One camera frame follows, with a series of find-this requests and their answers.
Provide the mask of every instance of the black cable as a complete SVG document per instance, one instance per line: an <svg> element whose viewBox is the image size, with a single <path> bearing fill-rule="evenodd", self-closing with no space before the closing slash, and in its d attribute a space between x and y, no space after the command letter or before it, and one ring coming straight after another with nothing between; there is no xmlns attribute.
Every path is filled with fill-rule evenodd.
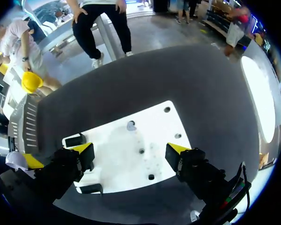
<svg viewBox="0 0 281 225"><path fill-rule="evenodd" d="M247 185L248 184L248 179L247 179L247 174L246 174L246 169L245 169L244 162L243 162L243 173L244 173L244 184ZM245 212L247 212L249 210L249 207L250 207L250 195L249 195L249 189L248 188L247 188L246 192L247 192L248 204L247 204L247 209L245 210Z"/></svg>

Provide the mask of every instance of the dark gray mat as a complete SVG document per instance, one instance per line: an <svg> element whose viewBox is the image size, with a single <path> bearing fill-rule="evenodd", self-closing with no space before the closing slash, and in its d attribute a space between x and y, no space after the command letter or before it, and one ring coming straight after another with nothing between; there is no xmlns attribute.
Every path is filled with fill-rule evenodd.
<svg viewBox="0 0 281 225"><path fill-rule="evenodd" d="M240 68L210 45L165 48L119 59L79 77L39 103L38 141L43 155L62 138L171 100L192 147L226 170L245 161L248 180L259 164L258 128ZM80 195L74 187L55 204L74 214L115 223L186 224L204 204L168 179L137 190Z"/></svg>

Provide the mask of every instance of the white shirt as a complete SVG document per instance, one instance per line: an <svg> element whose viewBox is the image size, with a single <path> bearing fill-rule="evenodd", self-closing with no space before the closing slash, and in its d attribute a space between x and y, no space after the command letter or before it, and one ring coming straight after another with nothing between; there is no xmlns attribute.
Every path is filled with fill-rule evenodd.
<svg viewBox="0 0 281 225"><path fill-rule="evenodd" d="M5 35L0 41L0 50L3 55L9 56L11 62L18 63L19 65L22 64L23 58L21 36L27 30L29 30L29 27L26 22L22 20L12 21L12 23L7 26ZM39 49L31 35L29 35L29 47L30 52Z"/></svg>
<svg viewBox="0 0 281 225"><path fill-rule="evenodd" d="M83 5L91 5L91 4L98 4L98 5L115 5L117 0L83 0Z"/></svg>

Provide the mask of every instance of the white plate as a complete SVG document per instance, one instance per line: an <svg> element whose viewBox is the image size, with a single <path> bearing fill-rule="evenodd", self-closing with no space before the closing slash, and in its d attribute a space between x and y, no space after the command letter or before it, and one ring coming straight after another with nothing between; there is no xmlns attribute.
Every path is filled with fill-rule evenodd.
<svg viewBox="0 0 281 225"><path fill-rule="evenodd" d="M129 121L135 131L129 131ZM100 183L104 193L145 187L175 176L165 159L167 143L191 148L179 115L171 101L82 132L87 143L94 144L94 170L86 171L79 187Z"/></svg>

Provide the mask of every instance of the white sneaker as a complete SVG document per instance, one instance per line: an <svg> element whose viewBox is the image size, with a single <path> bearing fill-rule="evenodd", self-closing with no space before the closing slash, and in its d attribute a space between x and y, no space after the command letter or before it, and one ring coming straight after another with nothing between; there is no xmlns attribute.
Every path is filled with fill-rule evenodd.
<svg viewBox="0 0 281 225"><path fill-rule="evenodd" d="M103 65L103 58L104 58L104 53L102 52L101 57L99 59L97 59L97 60L92 59L93 60L93 64L92 64L93 68L97 69L100 66L102 66Z"/></svg>
<svg viewBox="0 0 281 225"><path fill-rule="evenodd" d="M132 55L134 55L132 52L127 52L126 53L126 56L132 56Z"/></svg>

